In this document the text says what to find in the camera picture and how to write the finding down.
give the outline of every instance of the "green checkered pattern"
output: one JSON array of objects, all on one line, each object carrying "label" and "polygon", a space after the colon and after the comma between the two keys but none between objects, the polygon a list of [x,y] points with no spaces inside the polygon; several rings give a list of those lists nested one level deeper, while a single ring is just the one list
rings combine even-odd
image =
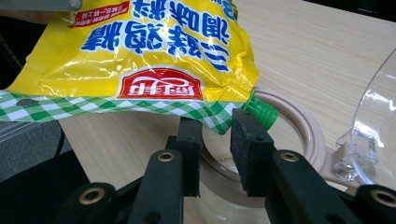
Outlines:
[{"label": "green checkered pattern", "polygon": [[92,113],[146,111],[197,119],[216,133],[231,126],[233,108],[242,103],[124,100],[116,97],[29,96],[0,91],[0,121],[44,122]]}]

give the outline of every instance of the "chinese character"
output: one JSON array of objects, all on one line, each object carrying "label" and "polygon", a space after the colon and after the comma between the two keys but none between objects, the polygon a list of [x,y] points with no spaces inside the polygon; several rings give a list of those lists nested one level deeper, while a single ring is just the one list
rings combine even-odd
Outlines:
[{"label": "chinese character", "polygon": [[111,7],[105,7],[104,11],[106,14],[111,13]]},{"label": "chinese character", "polygon": [[142,53],[142,49],[161,49],[163,39],[158,31],[163,28],[162,24],[144,24],[137,21],[128,21],[125,28],[125,47],[134,49],[137,54]]},{"label": "chinese character", "polygon": [[134,80],[129,89],[129,95],[155,95],[161,94],[162,88],[159,86],[159,83],[162,83],[159,79],[154,77],[138,77]]},{"label": "chinese character", "polygon": [[229,71],[228,67],[225,65],[230,56],[227,49],[219,45],[208,45],[206,43],[201,43],[201,46],[205,49],[206,59],[212,63],[216,69],[224,72]]},{"label": "chinese character", "polygon": [[231,4],[228,1],[222,1],[222,4],[224,5],[223,12],[224,14],[230,19],[235,21],[235,17],[233,16],[233,8],[231,7]]},{"label": "chinese character", "polygon": [[165,17],[165,2],[166,0],[151,1],[151,14],[149,17],[154,20],[162,20]]},{"label": "chinese character", "polygon": [[227,39],[230,37],[227,34],[228,23],[220,17],[213,18],[207,13],[204,13],[202,32],[206,37],[215,37],[227,44]]},{"label": "chinese character", "polygon": [[120,43],[121,26],[122,22],[113,22],[94,29],[81,49],[96,50],[96,47],[100,47],[114,50]]},{"label": "chinese character", "polygon": [[172,42],[168,42],[170,46],[168,52],[172,55],[176,54],[176,50],[181,51],[184,54],[190,56],[196,56],[201,58],[201,51],[198,47],[198,40],[191,35],[184,33],[180,26],[176,26],[175,29],[169,29],[169,39]]},{"label": "chinese character", "polygon": [[134,4],[134,16],[140,18],[140,15],[147,17],[149,12],[149,3],[144,3],[144,0],[135,0]]},{"label": "chinese character", "polygon": [[175,2],[170,3],[169,11],[172,13],[172,17],[177,20],[178,24],[181,26],[188,25],[191,30],[199,32],[198,12],[190,10],[181,3],[178,3],[176,7]]},{"label": "chinese character", "polygon": [[186,87],[174,87],[174,86],[166,86],[165,87],[165,95],[194,95],[194,89],[192,86]]}]

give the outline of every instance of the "black cable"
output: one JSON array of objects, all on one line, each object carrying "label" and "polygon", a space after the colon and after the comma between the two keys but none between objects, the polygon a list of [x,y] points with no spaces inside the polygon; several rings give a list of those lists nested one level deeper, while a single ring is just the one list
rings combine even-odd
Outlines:
[{"label": "black cable", "polygon": [[11,49],[8,47],[6,41],[3,36],[0,34],[0,51],[7,59],[8,63],[12,66],[12,68],[19,73],[22,70],[22,65],[20,61],[15,57],[12,53]]},{"label": "black cable", "polygon": [[58,146],[56,147],[55,158],[61,155],[62,148],[64,147],[64,139],[65,139],[64,130],[61,127],[61,136],[59,137]]}]

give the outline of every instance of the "black metal bracket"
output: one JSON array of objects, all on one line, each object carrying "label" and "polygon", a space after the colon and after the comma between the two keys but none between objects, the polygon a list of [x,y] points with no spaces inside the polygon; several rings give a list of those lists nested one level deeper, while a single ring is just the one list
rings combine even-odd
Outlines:
[{"label": "black metal bracket", "polygon": [[[301,154],[276,150],[248,112],[235,109],[232,127],[231,152],[243,189],[265,197],[271,223],[395,223],[395,190],[362,186],[353,197],[330,187]],[[183,197],[199,196],[201,128],[182,118],[177,136],[152,154],[142,177],[119,190],[106,183],[82,186],[53,223],[182,223]]]}]

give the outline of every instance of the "red logo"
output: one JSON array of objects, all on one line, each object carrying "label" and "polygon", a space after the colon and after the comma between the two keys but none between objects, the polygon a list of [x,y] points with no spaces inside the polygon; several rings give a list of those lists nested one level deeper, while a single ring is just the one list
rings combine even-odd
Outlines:
[{"label": "red logo", "polygon": [[173,68],[150,68],[123,77],[119,98],[203,100],[201,81]]}]

